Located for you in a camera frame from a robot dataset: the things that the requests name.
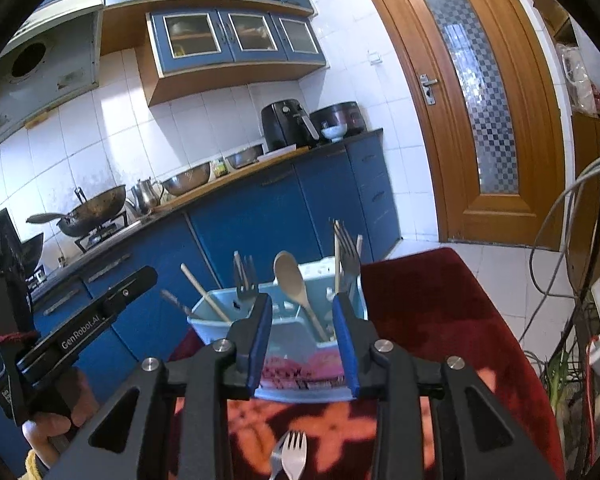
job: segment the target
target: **screw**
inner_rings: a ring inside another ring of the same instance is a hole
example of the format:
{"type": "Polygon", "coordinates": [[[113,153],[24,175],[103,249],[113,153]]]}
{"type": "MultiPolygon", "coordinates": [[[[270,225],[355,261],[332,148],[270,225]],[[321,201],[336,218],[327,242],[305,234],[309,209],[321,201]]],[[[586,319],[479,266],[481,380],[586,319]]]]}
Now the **screw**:
{"type": "Polygon", "coordinates": [[[449,359],[446,360],[446,364],[452,370],[462,370],[464,368],[464,359],[458,357],[457,355],[452,355],[449,359]]]}
{"type": "Polygon", "coordinates": [[[160,361],[155,357],[148,357],[142,361],[142,370],[145,372],[153,372],[158,366],[160,366],[160,361]]]}
{"type": "Polygon", "coordinates": [[[214,341],[214,350],[216,352],[228,352],[234,344],[228,339],[218,339],[214,341]]]}
{"type": "Polygon", "coordinates": [[[394,349],[394,344],[387,339],[378,339],[378,341],[374,343],[374,346],[376,347],[376,350],[383,354],[394,349]]]}

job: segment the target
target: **metal fork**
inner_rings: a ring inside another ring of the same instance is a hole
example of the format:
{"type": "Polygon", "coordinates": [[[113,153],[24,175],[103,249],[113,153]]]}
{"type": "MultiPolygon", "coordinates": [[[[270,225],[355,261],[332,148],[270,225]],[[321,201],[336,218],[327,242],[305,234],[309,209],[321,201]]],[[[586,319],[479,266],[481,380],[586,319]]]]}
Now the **metal fork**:
{"type": "Polygon", "coordinates": [[[340,265],[342,266],[343,275],[338,292],[346,292],[350,297],[351,287],[360,275],[360,256],[355,243],[342,222],[334,224],[334,231],[340,245],[340,265]]]}
{"type": "Polygon", "coordinates": [[[269,480],[275,480],[278,473],[282,471],[282,447],[285,445],[286,436],[289,434],[287,431],[283,436],[280,437],[280,440],[271,450],[271,456],[269,457],[269,465],[271,466],[271,476],[269,480]]]}
{"type": "Polygon", "coordinates": [[[289,480],[299,480],[306,464],[306,433],[292,431],[282,448],[282,469],[289,480]]]}
{"type": "Polygon", "coordinates": [[[253,264],[253,257],[240,258],[238,251],[234,253],[234,282],[238,300],[244,306],[253,307],[258,297],[258,276],[253,264]]]}

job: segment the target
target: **white bowl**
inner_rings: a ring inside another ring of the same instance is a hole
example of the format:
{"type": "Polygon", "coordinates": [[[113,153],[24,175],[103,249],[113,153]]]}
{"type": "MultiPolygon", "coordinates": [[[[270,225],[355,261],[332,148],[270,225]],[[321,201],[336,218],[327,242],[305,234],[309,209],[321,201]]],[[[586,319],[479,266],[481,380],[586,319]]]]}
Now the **white bowl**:
{"type": "Polygon", "coordinates": [[[331,142],[337,142],[338,140],[342,140],[344,134],[347,133],[347,125],[346,124],[338,124],[337,126],[329,126],[328,128],[324,128],[322,130],[322,134],[325,138],[329,139],[331,142]]]}

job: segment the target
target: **pink label on basket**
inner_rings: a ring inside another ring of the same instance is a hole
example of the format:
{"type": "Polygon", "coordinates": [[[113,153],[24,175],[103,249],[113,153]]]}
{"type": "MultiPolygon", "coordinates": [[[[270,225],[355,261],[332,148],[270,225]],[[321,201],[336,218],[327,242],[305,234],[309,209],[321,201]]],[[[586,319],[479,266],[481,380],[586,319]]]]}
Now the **pink label on basket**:
{"type": "Polygon", "coordinates": [[[337,348],[321,350],[306,363],[268,357],[260,378],[263,388],[279,390],[318,390],[344,385],[344,370],[337,348]]]}

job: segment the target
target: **wok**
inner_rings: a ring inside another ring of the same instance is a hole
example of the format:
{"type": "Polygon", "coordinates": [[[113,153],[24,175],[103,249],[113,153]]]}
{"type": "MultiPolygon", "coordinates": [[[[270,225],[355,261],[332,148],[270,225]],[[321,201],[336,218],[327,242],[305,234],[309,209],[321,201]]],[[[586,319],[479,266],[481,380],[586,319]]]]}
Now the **wok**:
{"type": "Polygon", "coordinates": [[[80,200],[80,205],[70,213],[32,215],[27,218],[27,222],[45,224],[59,218],[58,228],[64,234],[73,238],[82,238],[120,212],[125,205],[126,187],[113,187],[89,200],[80,187],[75,189],[75,194],[80,200]]]}
{"type": "Polygon", "coordinates": [[[40,233],[22,243],[22,266],[24,267],[25,278],[33,275],[38,268],[40,256],[42,256],[43,241],[44,235],[40,233]]]}

